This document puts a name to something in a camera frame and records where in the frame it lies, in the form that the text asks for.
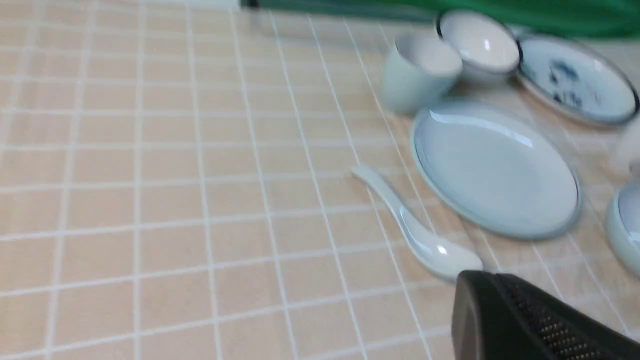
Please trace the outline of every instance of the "blurry white object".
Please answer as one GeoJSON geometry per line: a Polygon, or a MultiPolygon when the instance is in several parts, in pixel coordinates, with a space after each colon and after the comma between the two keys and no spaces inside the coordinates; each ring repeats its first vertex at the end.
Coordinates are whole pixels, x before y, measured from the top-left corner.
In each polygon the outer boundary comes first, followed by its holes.
{"type": "Polygon", "coordinates": [[[428,231],[375,170],[359,165],[351,172],[378,193],[396,219],[409,249],[429,271],[455,281],[462,270],[483,269],[476,253],[428,231]]]}
{"type": "Polygon", "coordinates": [[[575,172],[514,114],[476,101],[445,101],[416,116],[411,140],[417,167],[436,195],[495,233],[549,238],[579,214],[575,172]]]}
{"type": "Polygon", "coordinates": [[[382,74],[382,105],[398,115],[413,116],[449,91],[461,72],[459,54],[435,33],[400,35],[382,74]]]}
{"type": "Polygon", "coordinates": [[[543,34],[523,35],[518,43],[519,80],[559,113],[590,125],[619,126],[640,109],[624,73],[591,49],[543,34]]]}
{"type": "Polygon", "coordinates": [[[614,194],[606,226],[615,255],[640,276],[640,183],[629,183],[614,194]]]}
{"type": "Polygon", "coordinates": [[[640,179],[640,121],[633,121],[622,133],[611,156],[611,168],[620,176],[640,179]]]}
{"type": "Polygon", "coordinates": [[[467,80],[501,81],[518,67],[520,51],[513,34],[491,17],[451,10],[438,16],[436,31],[460,53],[467,80]]]}

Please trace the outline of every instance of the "green cloth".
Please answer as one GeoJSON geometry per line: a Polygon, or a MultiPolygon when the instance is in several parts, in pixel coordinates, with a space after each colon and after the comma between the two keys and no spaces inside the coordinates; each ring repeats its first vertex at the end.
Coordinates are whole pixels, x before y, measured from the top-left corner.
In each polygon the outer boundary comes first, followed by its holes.
{"type": "MultiPolygon", "coordinates": [[[[249,0],[241,0],[247,6],[249,0]]],[[[259,0],[260,7],[424,22],[455,8],[567,37],[640,37],[640,0],[259,0]]]]}
{"type": "Polygon", "coordinates": [[[640,0],[378,0],[443,11],[468,8],[509,24],[578,37],[640,36],[640,0]]]}

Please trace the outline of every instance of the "white bowl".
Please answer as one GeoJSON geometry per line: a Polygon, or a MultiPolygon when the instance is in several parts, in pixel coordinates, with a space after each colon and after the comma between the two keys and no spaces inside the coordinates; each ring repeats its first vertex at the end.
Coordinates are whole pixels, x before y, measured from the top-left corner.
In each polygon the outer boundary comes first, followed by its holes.
{"type": "Polygon", "coordinates": [[[463,77],[471,81],[506,79],[520,63],[513,34],[489,16],[468,10],[451,10],[438,16],[436,31],[462,58],[463,77]]]}
{"type": "Polygon", "coordinates": [[[607,237],[620,261],[640,276],[640,183],[619,189],[607,210],[607,237]]]}
{"type": "Polygon", "coordinates": [[[624,73],[574,41],[545,34],[518,38],[522,61],[517,76],[535,97],[573,120],[620,126],[640,110],[624,73]]]}

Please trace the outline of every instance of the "plate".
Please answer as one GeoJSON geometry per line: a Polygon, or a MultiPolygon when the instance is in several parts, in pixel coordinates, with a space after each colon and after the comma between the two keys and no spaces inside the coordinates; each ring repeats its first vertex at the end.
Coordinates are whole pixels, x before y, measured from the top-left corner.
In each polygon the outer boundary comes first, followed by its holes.
{"type": "Polygon", "coordinates": [[[415,118],[412,152],[433,191],[488,230],[521,239],[565,232],[582,204],[572,167],[516,115],[453,99],[415,118]]]}
{"type": "Polygon", "coordinates": [[[576,42],[550,35],[518,38],[522,61],[517,76],[532,94],[574,120],[619,126],[640,109],[624,73],[576,42]]]}

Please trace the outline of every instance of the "ceramic spoon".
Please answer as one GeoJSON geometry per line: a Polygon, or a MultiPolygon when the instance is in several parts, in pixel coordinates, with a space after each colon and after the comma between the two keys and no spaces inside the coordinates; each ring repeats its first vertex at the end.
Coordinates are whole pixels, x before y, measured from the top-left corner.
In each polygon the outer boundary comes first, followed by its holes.
{"type": "Polygon", "coordinates": [[[474,252],[428,231],[375,170],[359,165],[352,168],[351,173],[382,198],[400,226],[409,249],[429,271],[455,281],[462,270],[483,269],[482,261],[474,252]]]}

